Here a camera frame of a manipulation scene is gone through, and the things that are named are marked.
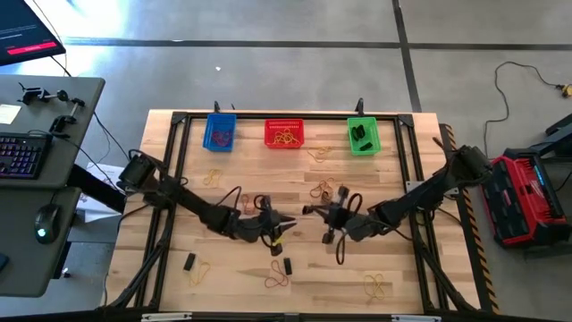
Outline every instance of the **wooden table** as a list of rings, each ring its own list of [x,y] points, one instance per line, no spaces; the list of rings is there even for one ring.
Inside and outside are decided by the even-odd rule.
[[[141,143],[141,150],[163,159],[172,110],[152,110]],[[425,178],[444,165],[442,150],[432,141],[441,137],[436,114],[413,114],[419,151]],[[213,153],[202,148],[205,120],[193,120],[183,176],[187,187],[199,196],[215,202],[237,185],[252,199],[258,193],[269,194],[273,207],[295,216],[299,223],[286,232],[282,259],[291,258],[293,275],[288,286],[265,287],[265,279],[275,276],[270,256],[262,242],[232,241],[212,233],[188,210],[178,207],[164,279],[161,310],[185,311],[250,311],[305,313],[422,313],[415,257],[411,242],[396,233],[376,236],[360,243],[348,240],[346,261],[339,266],[335,260],[335,244],[323,245],[326,230],[318,215],[302,216],[304,205],[319,203],[309,191],[321,180],[335,179],[350,188],[350,193],[364,196],[362,212],[384,199],[403,195],[400,163],[397,156],[392,125],[378,122],[382,152],[374,157],[353,157],[349,152],[347,124],[344,121],[305,121],[306,143],[301,149],[269,149],[264,145],[263,120],[238,120],[234,150]],[[404,132],[406,147],[408,136]],[[172,165],[176,162],[180,136],[176,139]],[[332,152],[323,163],[317,163],[308,153],[330,146]],[[209,170],[220,169],[218,183],[205,186]],[[413,174],[413,163],[409,160]],[[126,212],[141,206],[141,197],[128,202]],[[453,201],[446,200],[442,208],[458,215]],[[114,256],[107,278],[109,301],[114,300],[135,275],[141,265],[147,238],[151,208],[126,218],[119,232]],[[461,227],[451,218],[440,214],[433,221],[442,267],[451,281],[472,305],[479,307],[475,282],[465,237]],[[400,230],[410,235],[408,221]],[[336,241],[341,234],[336,233]],[[200,263],[207,262],[210,270],[202,283],[191,286],[189,272],[183,265],[189,252]],[[427,266],[433,302],[437,296],[433,275]],[[365,294],[366,275],[383,275],[383,300],[370,299]],[[150,298],[155,269],[147,284],[146,301]]]

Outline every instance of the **gray desk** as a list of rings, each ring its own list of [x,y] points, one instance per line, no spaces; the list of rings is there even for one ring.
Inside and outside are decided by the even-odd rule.
[[[105,81],[100,78],[0,75],[0,104],[22,106],[12,124],[0,124],[0,132],[48,131],[57,116],[68,115],[72,111],[73,103],[62,102],[57,98],[48,103],[35,100],[29,106],[25,106],[18,102],[22,94],[18,82],[27,88],[43,87],[50,94],[63,89],[70,99],[77,97],[86,102],[86,106],[80,108],[74,116],[77,123],[68,125],[64,129],[64,132],[70,135],[68,141],[80,146],[88,131],[89,122]],[[67,183],[77,155],[78,150],[70,143],[54,138],[54,143],[37,180],[0,179],[0,187],[27,189],[30,185],[36,188],[63,187]]]
[[[55,195],[60,234],[51,244],[40,244],[34,234],[34,219],[42,205],[50,202],[54,191],[34,191],[23,198],[21,191],[0,190],[0,252],[10,258],[0,272],[0,296],[38,297],[44,294],[72,225],[78,188],[64,188]]]
[[[29,106],[19,103],[17,100],[21,98],[22,91],[18,82],[25,87],[43,87],[50,94],[63,89],[70,98],[78,97],[86,102],[86,106],[75,115],[77,123],[64,129],[70,135],[68,140],[81,146],[104,80],[0,75],[0,104],[22,106],[12,124],[0,124],[0,131],[48,131],[57,116],[69,114],[72,110],[72,105],[57,99],[48,103],[36,101]],[[0,180],[0,253],[10,258],[8,266],[0,272],[0,295],[38,297],[46,291],[58,264],[63,263],[69,249],[67,235],[82,191],[111,207],[100,198],[102,191],[106,191],[103,194],[107,194],[106,197],[113,195],[116,205],[124,205],[122,194],[74,164],[78,152],[70,143],[54,138],[38,180]],[[56,241],[42,245],[34,234],[34,219],[38,210],[49,203],[55,191],[59,191],[54,203],[61,207],[61,232]]]

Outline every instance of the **computer screen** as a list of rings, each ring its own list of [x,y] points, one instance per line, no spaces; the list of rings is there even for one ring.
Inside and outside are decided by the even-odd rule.
[[[0,0],[0,66],[64,53],[24,0]]]

